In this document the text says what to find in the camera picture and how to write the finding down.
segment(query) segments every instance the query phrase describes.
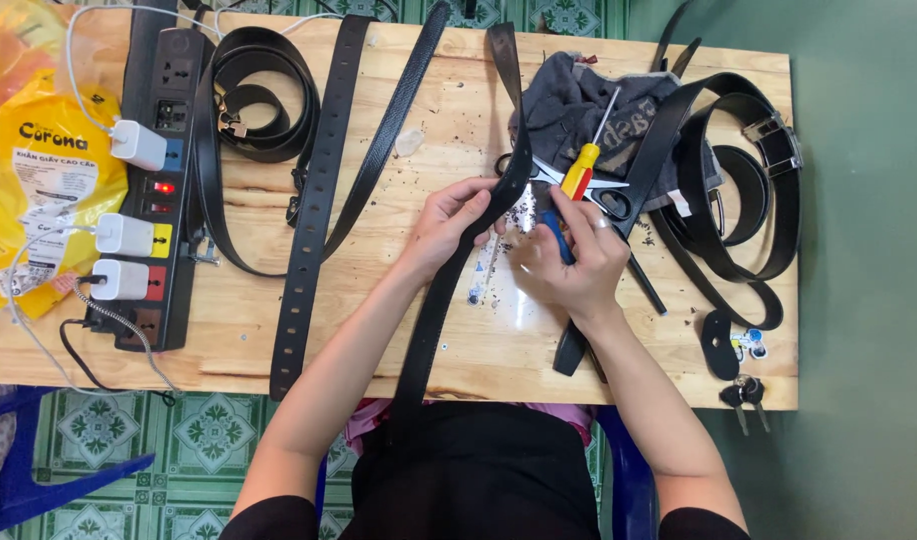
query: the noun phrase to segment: yellow screwdriver handle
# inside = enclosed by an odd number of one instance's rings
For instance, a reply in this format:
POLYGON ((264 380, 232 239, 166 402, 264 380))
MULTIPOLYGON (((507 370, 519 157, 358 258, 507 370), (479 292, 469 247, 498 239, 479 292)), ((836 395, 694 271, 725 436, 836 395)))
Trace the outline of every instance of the yellow screwdriver handle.
POLYGON ((569 199, 575 199, 576 191, 582 183, 586 169, 595 166, 595 161, 599 158, 599 147, 592 143, 583 144, 575 163, 569 167, 569 172, 562 178, 562 191, 569 196, 569 199))

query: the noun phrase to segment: green wall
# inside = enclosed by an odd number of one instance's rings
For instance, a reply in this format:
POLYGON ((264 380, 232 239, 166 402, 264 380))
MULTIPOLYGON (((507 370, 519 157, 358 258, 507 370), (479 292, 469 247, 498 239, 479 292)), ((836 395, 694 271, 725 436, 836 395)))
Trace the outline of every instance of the green wall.
MULTIPOLYGON (((632 0, 656 41, 679 2, 632 0)), ((917 539, 917 0, 695 0, 674 43, 788 53, 799 411, 702 410, 759 539, 917 539)))

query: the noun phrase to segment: power strip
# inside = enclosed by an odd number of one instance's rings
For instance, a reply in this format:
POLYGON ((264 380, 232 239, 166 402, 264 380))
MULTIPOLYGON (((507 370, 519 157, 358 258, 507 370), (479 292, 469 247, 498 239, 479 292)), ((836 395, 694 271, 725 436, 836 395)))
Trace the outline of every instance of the power strip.
MULTIPOLYGON (((153 223, 155 243, 148 257, 102 256, 148 266, 148 289, 143 299, 97 303, 134 322, 156 352, 185 346, 196 259, 203 260, 196 255, 201 239, 189 237, 201 224, 188 223, 194 184, 187 165, 196 88, 214 50, 212 41, 197 30, 168 28, 159 32, 155 61, 146 79, 150 86, 146 105, 151 111, 143 112, 139 121, 165 138, 165 164, 158 172, 128 168, 129 191, 119 211, 153 223)), ((122 330, 101 313, 88 309, 85 317, 95 323, 93 332, 116 334, 116 349, 145 350, 139 336, 122 330)))

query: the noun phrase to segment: scissors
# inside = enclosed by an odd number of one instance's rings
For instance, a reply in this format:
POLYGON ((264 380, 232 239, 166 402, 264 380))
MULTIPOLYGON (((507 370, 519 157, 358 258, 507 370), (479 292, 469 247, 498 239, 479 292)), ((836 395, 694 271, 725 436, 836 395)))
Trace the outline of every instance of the scissors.
MULTIPOLYGON (((512 156, 511 153, 503 153, 495 161, 495 174, 502 176, 505 172, 505 161, 512 156)), ((531 157, 531 174, 528 178, 538 182, 545 182, 554 186, 561 186, 565 173, 556 170, 540 157, 533 155, 531 157)), ((601 209, 605 215, 613 220, 625 220, 632 216, 633 204, 625 193, 619 191, 619 188, 625 188, 629 184, 624 181, 612 181, 609 179, 592 178, 585 188, 585 197, 590 199, 601 209)))

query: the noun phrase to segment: person's left hand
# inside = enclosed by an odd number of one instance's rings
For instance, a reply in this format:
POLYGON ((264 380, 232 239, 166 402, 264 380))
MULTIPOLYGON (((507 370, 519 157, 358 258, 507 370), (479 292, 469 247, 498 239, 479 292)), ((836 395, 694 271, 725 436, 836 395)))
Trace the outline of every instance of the person's left hand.
MULTIPOLYGON (((459 247, 465 229, 485 213, 492 199, 489 190, 498 182, 499 178, 465 178, 428 195, 399 264, 416 271, 421 279, 431 280, 459 247)), ((495 232, 506 233, 504 217, 495 222, 495 232)), ((488 241, 488 230, 475 237, 476 246, 488 241)))

